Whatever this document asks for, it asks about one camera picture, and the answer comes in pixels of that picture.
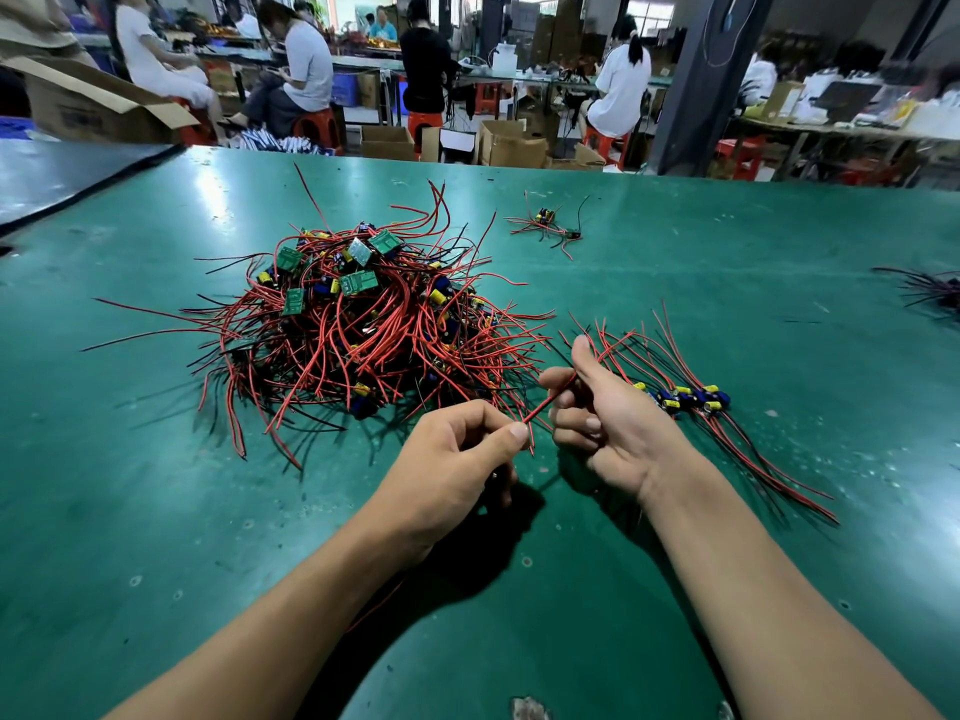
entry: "green table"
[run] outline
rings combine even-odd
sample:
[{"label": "green table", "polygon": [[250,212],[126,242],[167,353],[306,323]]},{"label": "green table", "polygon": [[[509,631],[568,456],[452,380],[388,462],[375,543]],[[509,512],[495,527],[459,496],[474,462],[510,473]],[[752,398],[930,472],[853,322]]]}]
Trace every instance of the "green table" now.
[{"label": "green table", "polygon": [[[960,332],[904,310],[896,282],[868,271],[960,266],[960,197],[296,161],[338,228],[389,222],[390,203],[426,206],[428,177],[446,181],[454,225],[474,235],[496,209],[485,253],[530,283],[490,279],[482,292],[497,302],[626,329],[665,298],[687,361],[732,395],[760,448],[837,498],[842,528],[791,516],[776,539],[960,718]],[[502,217],[522,213],[524,189],[535,207],[563,205],[562,224],[591,194],[575,263],[508,234]],[[6,239],[4,716],[102,714],[328,538],[396,455],[395,436],[350,423],[340,438],[317,436],[300,476],[245,411],[243,461],[222,411],[216,421],[196,411],[199,383],[185,370],[194,335],[79,352],[171,326],[91,297],[172,311],[196,293],[236,294],[239,271],[204,276],[209,265],[191,258],[263,251],[288,223],[320,224],[289,156],[195,147]],[[559,719],[715,717],[721,685],[656,551],[556,479],[549,439],[538,444],[518,467],[545,502],[533,515],[533,490],[523,493],[533,516],[518,544],[488,539],[478,518],[462,557],[357,630],[313,716],[488,720],[530,694]]]}]

